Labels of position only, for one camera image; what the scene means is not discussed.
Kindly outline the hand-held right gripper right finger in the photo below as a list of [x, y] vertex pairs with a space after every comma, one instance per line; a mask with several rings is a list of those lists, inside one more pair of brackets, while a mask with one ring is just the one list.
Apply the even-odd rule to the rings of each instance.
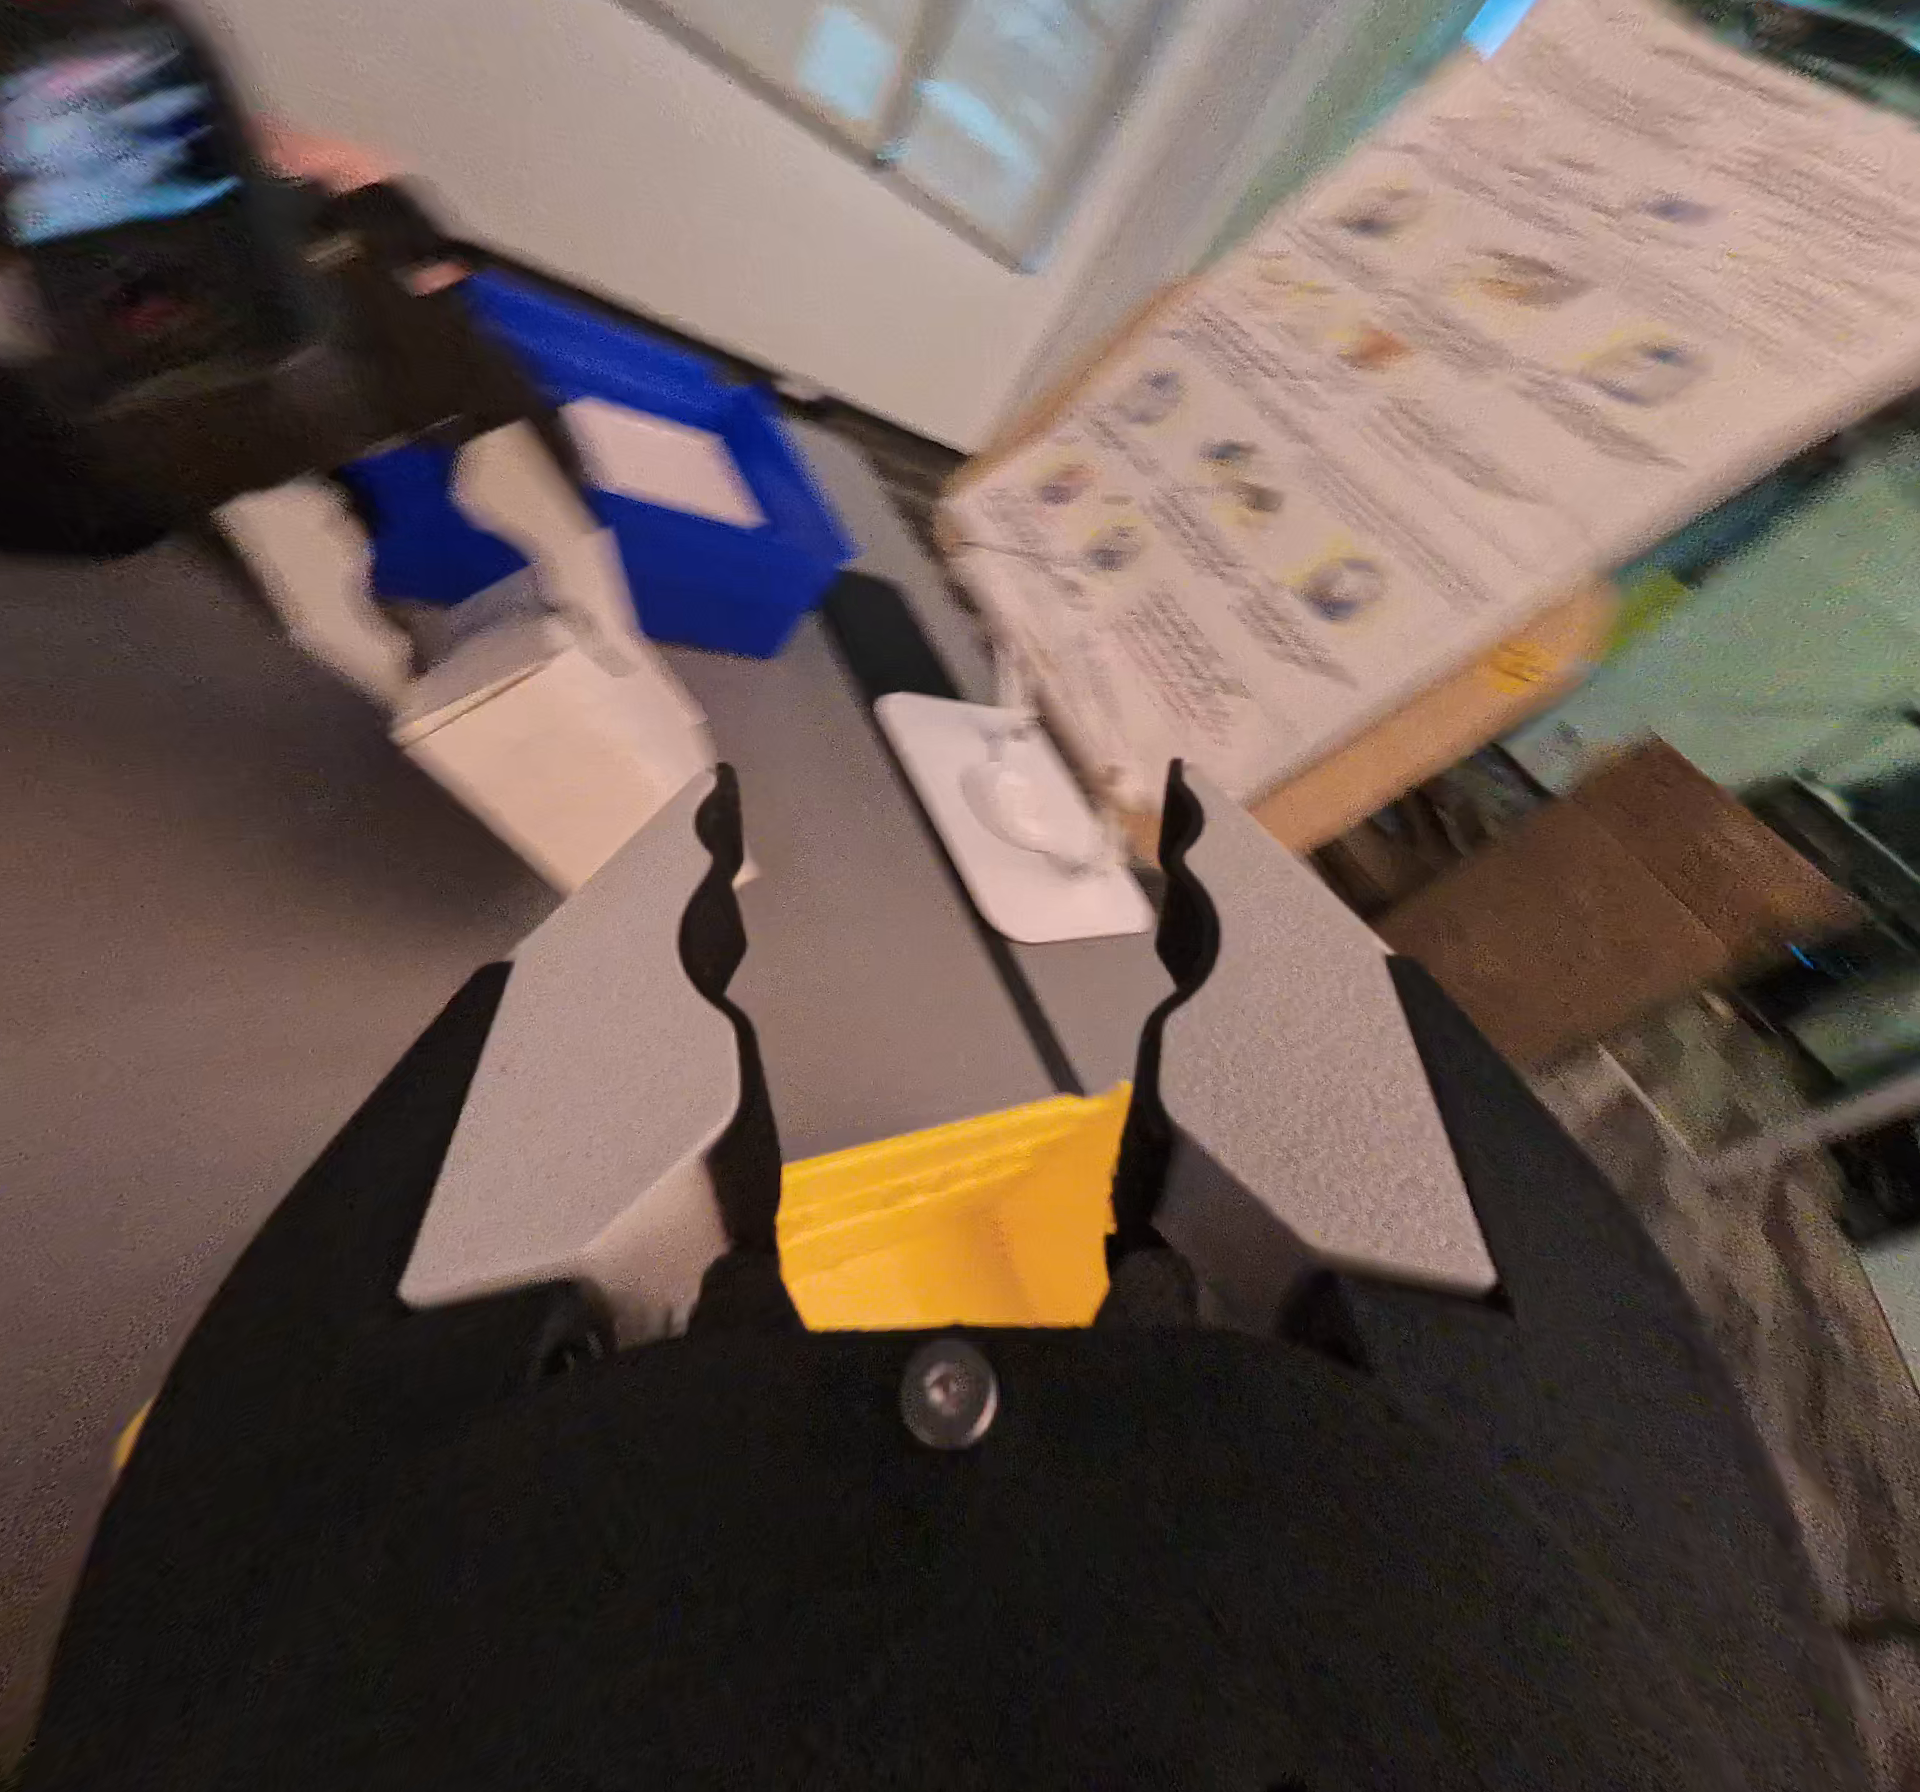
[[1277, 1328], [1321, 1276], [1483, 1301], [1501, 1276], [1388, 948], [1204, 774], [1170, 764], [1151, 1011], [1115, 1232], [1161, 1243], [1227, 1328]]

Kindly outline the glass sliding door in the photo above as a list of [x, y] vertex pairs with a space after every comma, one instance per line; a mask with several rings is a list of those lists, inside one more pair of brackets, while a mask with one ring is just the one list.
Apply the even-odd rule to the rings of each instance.
[[793, 84], [871, 170], [1029, 269], [1177, 0], [817, 0]]

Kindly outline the yellow plastic bin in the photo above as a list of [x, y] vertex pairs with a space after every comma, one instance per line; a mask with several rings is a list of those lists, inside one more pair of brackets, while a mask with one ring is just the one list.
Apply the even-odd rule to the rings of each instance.
[[[474, 1408], [597, 1366], [607, 1294], [575, 1280], [485, 1287], [411, 1309], [416, 1247], [466, 1075], [392, 1074], [275, 1208], [116, 1448], [184, 1423], [226, 1471], [248, 1435], [290, 1438], [325, 1396], [387, 1423]], [[781, 1263], [813, 1329], [1085, 1325], [1129, 1084], [1058, 1095], [804, 1159], [783, 1172]]]

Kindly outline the blue plastic bin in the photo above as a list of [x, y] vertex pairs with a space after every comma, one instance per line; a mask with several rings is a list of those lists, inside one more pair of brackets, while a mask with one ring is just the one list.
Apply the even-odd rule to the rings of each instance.
[[597, 490], [587, 471], [585, 496], [611, 530], [647, 636], [708, 652], [781, 652], [857, 548], [772, 393], [735, 384], [707, 357], [497, 269], [470, 275], [461, 296], [560, 419], [567, 403], [603, 398], [724, 437], [764, 511], [755, 530], [621, 500]]

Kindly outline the brown cardboard carton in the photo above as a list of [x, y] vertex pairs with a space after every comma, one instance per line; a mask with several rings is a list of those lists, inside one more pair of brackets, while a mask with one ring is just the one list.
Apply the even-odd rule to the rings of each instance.
[[1867, 918], [1859, 895], [1651, 739], [1425, 883], [1376, 928], [1505, 1059], [1538, 1068]]

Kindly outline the white metal plate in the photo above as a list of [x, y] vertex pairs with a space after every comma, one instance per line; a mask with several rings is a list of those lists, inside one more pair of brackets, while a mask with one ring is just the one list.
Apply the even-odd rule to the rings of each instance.
[[1151, 932], [1154, 913], [1110, 822], [1030, 712], [897, 691], [873, 714], [1001, 940], [1042, 948]]

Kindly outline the white instruction board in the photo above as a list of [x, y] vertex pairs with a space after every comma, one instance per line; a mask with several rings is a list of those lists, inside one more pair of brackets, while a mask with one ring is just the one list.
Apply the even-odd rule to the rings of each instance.
[[1916, 387], [1916, 116], [1538, 0], [948, 493], [1097, 796], [1247, 804]]

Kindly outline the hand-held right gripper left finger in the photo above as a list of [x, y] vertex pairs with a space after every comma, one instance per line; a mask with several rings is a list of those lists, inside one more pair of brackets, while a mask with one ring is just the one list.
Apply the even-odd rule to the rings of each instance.
[[684, 787], [511, 963], [398, 1297], [585, 1291], [620, 1339], [682, 1329], [728, 1252], [778, 1252], [731, 765]]

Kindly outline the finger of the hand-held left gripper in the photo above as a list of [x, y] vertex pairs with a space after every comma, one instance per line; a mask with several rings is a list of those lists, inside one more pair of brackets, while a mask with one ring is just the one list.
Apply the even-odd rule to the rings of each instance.
[[371, 542], [331, 479], [244, 491], [210, 520], [266, 596], [285, 636], [395, 721], [417, 679], [408, 633], [376, 603]]
[[450, 491], [469, 524], [521, 552], [540, 596], [609, 675], [632, 675], [645, 639], [607, 526], [531, 421], [463, 442]]

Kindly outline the white cardboard box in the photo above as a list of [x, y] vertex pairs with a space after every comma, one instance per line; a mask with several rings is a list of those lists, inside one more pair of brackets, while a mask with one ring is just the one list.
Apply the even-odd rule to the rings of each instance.
[[658, 652], [611, 670], [531, 608], [464, 628], [412, 682], [391, 739], [560, 895], [718, 764]]
[[603, 398], [567, 403], [561, 419], [597, 490], [737, 530], [764, 524], [723, 436]]

